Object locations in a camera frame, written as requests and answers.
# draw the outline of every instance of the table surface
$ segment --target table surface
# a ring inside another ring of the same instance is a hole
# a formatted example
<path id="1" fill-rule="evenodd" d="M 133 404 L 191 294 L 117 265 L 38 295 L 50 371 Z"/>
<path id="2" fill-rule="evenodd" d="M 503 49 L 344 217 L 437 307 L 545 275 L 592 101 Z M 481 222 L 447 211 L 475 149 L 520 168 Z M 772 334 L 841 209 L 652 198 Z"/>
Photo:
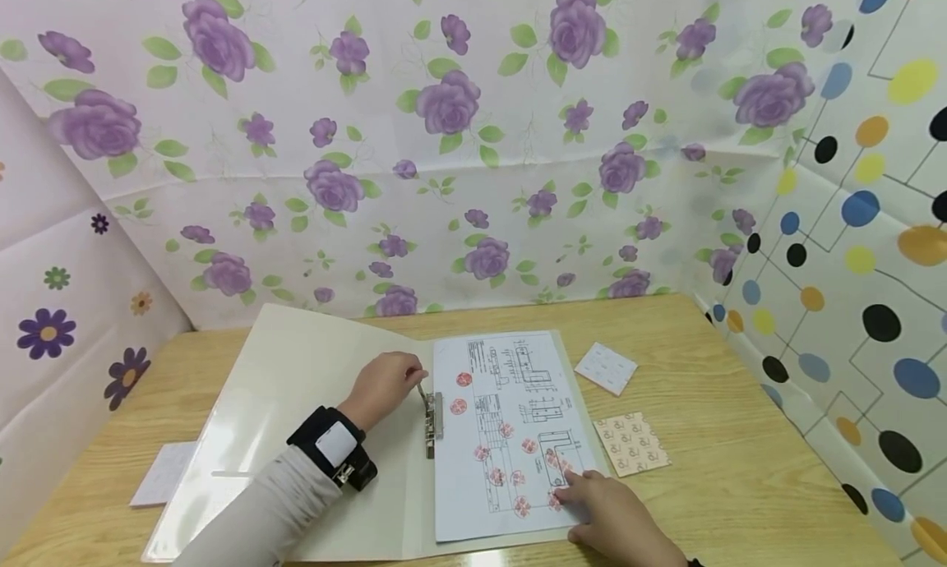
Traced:
<path id="1" fill-rule="evenodd" d="M 901 565 L 737 355 L 683 295 L 364 320 L 416 339 L 559 329 L 577 363 L 598 341 L 640 367 L 620 398 L 578 376 L 593 419 L 641 411 L 673 461 L 622 479 L 705 565 Z M 139 565 L 161 509 L 130 509 L 163 443 L 194 440 L 248 330 L 179 335 L 76 461 L 6 567 Z M 568 542 L 417 565 L 606 565 Z"/>

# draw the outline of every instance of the hand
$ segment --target hand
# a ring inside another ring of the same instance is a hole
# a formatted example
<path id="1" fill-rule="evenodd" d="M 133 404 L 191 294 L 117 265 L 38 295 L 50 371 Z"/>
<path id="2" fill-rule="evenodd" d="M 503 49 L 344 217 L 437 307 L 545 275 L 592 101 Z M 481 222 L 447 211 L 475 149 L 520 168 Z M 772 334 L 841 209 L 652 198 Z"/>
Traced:
<path id="1" fill-rule="evenodd" d="M 427 371 L 418 356 L 404 351 L 383 353 L 362 368 L 353 392 L 337 409 L 357 428 L 368 431 L 397 409 L 425 378 Z"/>
<path id="2" fill-rule="evenodd" d="M 563 503 L 588 507 L 590 523 L 569 530 L 569 542 L 584 543 L 629 567 L 686 567 L 677 544 L 665 536 L 647 507 L 622 482 L 598 470 L 566 470 L 568 488 L 556 490 Z"/>

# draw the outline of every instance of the person's left hand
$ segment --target person's left hand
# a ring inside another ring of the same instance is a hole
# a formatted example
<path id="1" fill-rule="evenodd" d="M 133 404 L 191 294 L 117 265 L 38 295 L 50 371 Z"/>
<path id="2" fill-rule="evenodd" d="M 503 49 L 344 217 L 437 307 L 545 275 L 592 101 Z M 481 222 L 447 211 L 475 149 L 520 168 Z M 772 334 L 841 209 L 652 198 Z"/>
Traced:
<path id="1" fill-rule="evenodd" d="M 397 409 L 427 375 L 418 356 L 404 351 L 383 353 L 362 368 L 353 391 L 337 409 L 357 428 L 368 431 Z"/>

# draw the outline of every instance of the gray sleeve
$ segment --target gray sleeve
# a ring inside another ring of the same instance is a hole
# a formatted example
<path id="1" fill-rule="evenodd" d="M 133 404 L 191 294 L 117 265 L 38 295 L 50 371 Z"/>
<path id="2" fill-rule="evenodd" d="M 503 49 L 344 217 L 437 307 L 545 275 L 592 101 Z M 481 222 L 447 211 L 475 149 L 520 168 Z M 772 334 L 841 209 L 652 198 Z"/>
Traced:
<path id="1" fill-rule="evenodd" d="M 173 567 L 275 567 L 342 491 L 290 446 L 194 538 Z"/>

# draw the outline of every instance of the small card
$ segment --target small card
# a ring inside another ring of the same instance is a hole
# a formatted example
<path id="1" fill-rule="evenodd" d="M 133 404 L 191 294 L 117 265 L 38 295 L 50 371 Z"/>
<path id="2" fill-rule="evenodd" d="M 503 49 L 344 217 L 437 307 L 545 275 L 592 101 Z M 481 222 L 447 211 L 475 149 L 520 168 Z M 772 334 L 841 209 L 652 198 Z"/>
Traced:
<path id="1" fill-rule="evenodd" d="M 638 364 L 628 357 L 618 355 L 601 343 L 595 343 L 575 367 L 575 373 L 619 397 L 637 367 Z"/>
<path id="2" fill-rule="evenodd" d="M 172 499 L 174 487 L 181 480 L 183 470 L 191 462 L 194 449 L 197 449 L 197 442 L 164 444 L 129 505 L 151 507 L 167 504 Z"/>
<path id="3" fill-rule="evenodd" d="M 598 437 L 619 477 L 643 473 L 671 463 L 654 430 L 641 413 L 599 419 Z"/>

